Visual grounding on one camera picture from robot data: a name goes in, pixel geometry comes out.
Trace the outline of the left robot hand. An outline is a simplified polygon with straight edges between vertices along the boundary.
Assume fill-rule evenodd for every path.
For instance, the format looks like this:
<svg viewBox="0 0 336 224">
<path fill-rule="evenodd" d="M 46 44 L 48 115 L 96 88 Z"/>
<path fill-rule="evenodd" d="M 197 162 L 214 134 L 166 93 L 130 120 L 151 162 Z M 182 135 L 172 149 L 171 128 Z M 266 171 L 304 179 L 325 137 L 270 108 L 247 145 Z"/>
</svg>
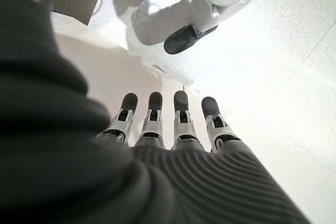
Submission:
<svg viewBox="0 0 336 224">
<path fill-rule="evenodd" d="M 159 131 L 162 96 L 128 146 L 137 96 L 111 118 L 57 48 L 49 0 L 1 0 L 1 222 L 307 223 L 214 98 L 202 100 L 212 146 L 174 95 L 174 145 Z"/>
</svg>

